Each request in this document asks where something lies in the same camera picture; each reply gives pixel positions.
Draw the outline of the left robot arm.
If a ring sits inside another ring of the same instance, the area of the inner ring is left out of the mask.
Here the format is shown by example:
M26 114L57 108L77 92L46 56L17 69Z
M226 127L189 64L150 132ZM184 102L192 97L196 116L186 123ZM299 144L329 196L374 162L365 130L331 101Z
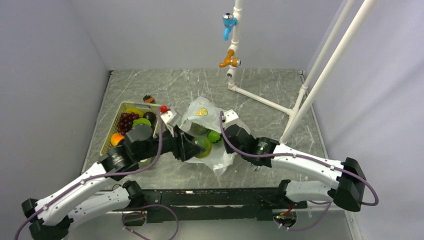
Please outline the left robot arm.
M111 193L94 195L127 175L147 170L139 168L141 160L157 161L161 154L171 152L176 159L186 161L204 151L205 147L178 127L154 137L150 126L137 125L71 183L45 198L29 198L21 204L31 237L61 240L78 225L107 212L137 210L144 203L144 194L135 181L128 181Z

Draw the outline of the netted green fake melon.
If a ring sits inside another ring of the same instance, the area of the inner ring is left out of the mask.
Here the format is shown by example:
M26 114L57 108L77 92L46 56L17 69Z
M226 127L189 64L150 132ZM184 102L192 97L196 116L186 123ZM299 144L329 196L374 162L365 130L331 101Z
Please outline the netted green fake melon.
M206 135L209 132L209 129L205 126L192 122L189 132L194 135Z

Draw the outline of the white plastic bag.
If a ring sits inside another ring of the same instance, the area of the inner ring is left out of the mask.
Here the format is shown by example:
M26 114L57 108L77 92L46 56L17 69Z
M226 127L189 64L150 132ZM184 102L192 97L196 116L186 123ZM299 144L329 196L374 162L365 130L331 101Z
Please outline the white plastic bag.
M182 128L194 137L204 136L207 134L195 135L190 133L191 123L202 125L209 130L216 131L221 134L223 128L223 115L227 110L216 107L211 101L205 97L198 97L188 107L187 111L182 116ZM245 128L250 133L249 127L239 118L237 124ZM193 157L187 162L189 164L203 164L213 171L216 176L221 176L227 168L233 164L235 153L227 154L225 151L223 139L219 144L211 144L212 149L209 156L205 158Z

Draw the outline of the bright green fake lime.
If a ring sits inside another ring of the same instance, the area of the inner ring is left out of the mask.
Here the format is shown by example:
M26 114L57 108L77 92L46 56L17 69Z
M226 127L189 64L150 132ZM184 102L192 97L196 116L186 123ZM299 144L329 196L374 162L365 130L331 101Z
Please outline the bright green fake lime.
M221 134L214 130L209 130L207 138L212 144L220 144L223 141Z

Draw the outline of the dark green fake orange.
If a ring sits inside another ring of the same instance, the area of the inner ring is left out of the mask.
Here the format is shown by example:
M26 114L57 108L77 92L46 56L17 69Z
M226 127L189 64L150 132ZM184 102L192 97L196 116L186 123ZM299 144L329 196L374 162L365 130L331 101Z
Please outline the dark green fake orange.
M212 150L212 143L206 136L197 136L193 139L193 142L204 148L204 151L195 156L196 158L203 159L210 155Z

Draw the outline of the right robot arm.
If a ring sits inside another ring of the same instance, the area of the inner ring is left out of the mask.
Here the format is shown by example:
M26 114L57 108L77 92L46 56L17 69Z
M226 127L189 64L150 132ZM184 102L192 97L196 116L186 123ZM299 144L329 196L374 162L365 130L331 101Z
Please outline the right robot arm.
M226 128L221 136L228 153L237 153L254 166L288 169L312 177L313 181L307 183L282 182L275 194L282 208L303 201L332 201L346 211L359 212L365 204L367 180L354 158L340 161L313 156L268 137L253 137L238 125Z

